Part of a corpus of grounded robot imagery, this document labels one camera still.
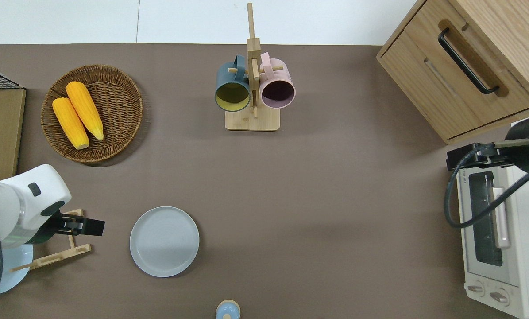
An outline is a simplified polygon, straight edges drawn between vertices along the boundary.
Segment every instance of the round woven tray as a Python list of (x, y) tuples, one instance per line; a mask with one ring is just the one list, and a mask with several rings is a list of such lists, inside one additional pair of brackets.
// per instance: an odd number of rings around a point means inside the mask
[[(88, 131), (89, 146), (77, 150), (66, 137), (52, 101), (68, 97), (66, 85), (79, 81), (88, 88), (103, 122), (104, 139), (98, 141)], [(116, 67), (84, 65), (52, 85), (42, 105), (42, 129), (48, 143), (63, 157), (80, 163), (97, 163), (120, 153), (135, 137), (143, 117), (143, 98), (134, 81)]]

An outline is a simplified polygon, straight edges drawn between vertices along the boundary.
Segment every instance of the oven door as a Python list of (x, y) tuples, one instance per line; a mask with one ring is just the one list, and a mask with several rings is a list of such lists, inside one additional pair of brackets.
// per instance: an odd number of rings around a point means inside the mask
[[(457, 178), (461, 220), (476, 216), (508, 185), (506, 169), (464, 169)], [(513, 286), (519, 285), (510, 198), (487, 217), (463, 229), (467, 271)]]

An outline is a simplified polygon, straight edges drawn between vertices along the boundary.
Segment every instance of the mug handle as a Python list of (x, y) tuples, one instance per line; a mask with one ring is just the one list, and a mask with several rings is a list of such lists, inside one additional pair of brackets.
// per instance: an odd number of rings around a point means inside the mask
[(266, 78), (274, 78), (274, 70), (272, 70), (272, 61), (270, 61), (270, 54), (268, 54), (268, 52), (264, 52), (260, 55), (260, 59), (263, 61), (263, 69)]
[(236, 55), (235, 58), (235, 67), (236, 67), (236, 74), (235, 74), (235, 81), (242, 82), (244, 78), (244, 57), (240, 54)]

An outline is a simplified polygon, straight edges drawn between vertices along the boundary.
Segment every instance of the small blue object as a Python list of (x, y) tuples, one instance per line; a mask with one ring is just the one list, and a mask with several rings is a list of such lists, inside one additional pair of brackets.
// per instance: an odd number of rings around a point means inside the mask
[(222, 301), (215, 311), (216, 319), (240, 319), (240, 307), (232, 300)]

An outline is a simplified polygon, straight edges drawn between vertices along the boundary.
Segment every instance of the corn cob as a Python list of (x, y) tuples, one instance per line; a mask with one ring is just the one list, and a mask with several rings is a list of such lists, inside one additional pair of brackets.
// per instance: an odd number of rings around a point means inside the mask
[(70, 99), (67, 97), (54, 99), (52, 102), (52, 108), (73, 147), (76, 149), (84, 149), (88, 147), (89, 138), (80, 118), (70, 102)]
[(66, 86), (66, 91), (68, 92), (68, 97), (72, 101), (73, 107), (76, 109), (76, 112), (84, 123), (86, 129), (88, 129), (96, 139), (102, 141), (103, 123), (85, 84), (77, 81), (70, 82)]

